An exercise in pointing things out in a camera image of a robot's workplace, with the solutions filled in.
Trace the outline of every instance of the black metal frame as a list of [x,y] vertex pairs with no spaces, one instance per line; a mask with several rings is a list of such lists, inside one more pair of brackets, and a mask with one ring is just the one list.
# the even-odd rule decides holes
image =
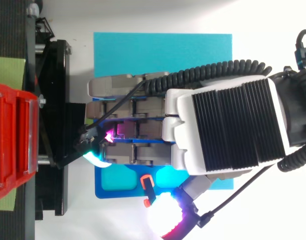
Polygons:
[[43,219],[43,210],[55,210],[56,216],[67,211],[68,166],[57,165],[75,152],[73,141],[85,120],[85,104],[66,103],[69,47],[65,40],[49,41],[36,55],[37,91],[46,99],[40,110],[39,154],[50,161],[36,174],[36,220]]

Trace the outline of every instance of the cyan light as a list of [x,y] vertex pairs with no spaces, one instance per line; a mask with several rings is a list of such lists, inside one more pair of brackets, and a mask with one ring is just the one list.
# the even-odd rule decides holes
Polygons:
[[109,162],[102,161],[102,155],[100,154],[99,157],[95,156],[92,151],[89,151],[85,155],[83,155],[84,158],[86,158],[90,163],[93,165],[99,167],[99,168],[106,168],[111,165]]
[[159,236],[165,236],[183,220],[182,209],[170,192],[158,196],[148,211],[149,226]]

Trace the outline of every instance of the screw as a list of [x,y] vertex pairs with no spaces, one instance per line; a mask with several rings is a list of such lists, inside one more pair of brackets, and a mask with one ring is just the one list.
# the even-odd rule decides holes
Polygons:
[[71,55],[72,54],[72,47],[71,46],[66,46],[66,54]]
[[29,4],[27,8],[27,16],[34,19],[39,17],[39,7],[37,3]]
[[46,104],[46,99],[44,99],[44,96],[41,94],[38,98],[39,107],[42,109],[44,105]]

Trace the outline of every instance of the metal rod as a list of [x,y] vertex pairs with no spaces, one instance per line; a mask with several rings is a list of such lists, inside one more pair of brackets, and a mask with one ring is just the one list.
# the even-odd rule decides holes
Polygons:
[[35,54],[43,54],[45,44],[36,44],[35,45]]
[[47,155],[39,155],[38,156],[38,165],[50,165],[51,162]]

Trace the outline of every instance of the coiled black cable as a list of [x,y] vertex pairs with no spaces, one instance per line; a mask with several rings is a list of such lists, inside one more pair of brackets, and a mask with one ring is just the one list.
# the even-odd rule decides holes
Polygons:
[[[293,76],[298,81],[299,86],[303,89],[306,95],[306,69],[301,70]],[[278,164],[278,169],[282,172],[289,172],[298,169],[306,164],[306,144],[295,151],[294,153],[286,156]]]
[[272,67],[265,68],[265,63],[251,60],[224,61],[203,66],[192,67],[171,73],[168,76],[157,77],[145,81],[145,95],[154,96],[169,89],[184,88],[190,83],[211,80],[219,77],[264,75],[267,76]]

